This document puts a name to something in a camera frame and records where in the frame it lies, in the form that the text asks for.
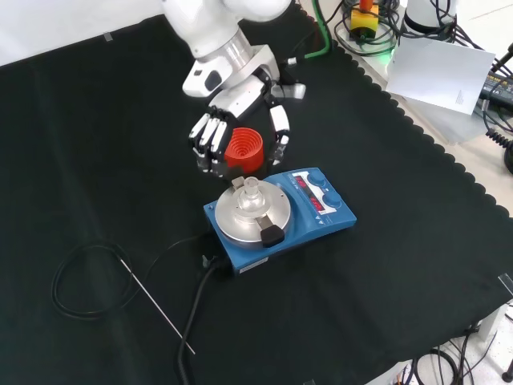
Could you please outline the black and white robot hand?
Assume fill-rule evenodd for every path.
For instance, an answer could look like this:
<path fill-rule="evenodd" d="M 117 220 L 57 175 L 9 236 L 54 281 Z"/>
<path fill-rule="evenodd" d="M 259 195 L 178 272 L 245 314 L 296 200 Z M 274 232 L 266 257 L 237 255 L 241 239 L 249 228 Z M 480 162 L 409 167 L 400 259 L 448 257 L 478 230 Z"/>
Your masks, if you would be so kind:
<path fill-rule="evenodd" d="M 226 177 L 232 167 L 224 159 L 235 125 L 258 103 L 269 110 L 274 144 L 265 163 L 279 165 L 289 144 L 290 126 L 286 111 L 273 88 L 280 84 L 271 80 L 262 70 L 257 70 L 242 83 L 219 92 L 208 105 L 206 112 L 193 126 L 188 142 L 196 157 L 198 169 L 219 178 Z"/>

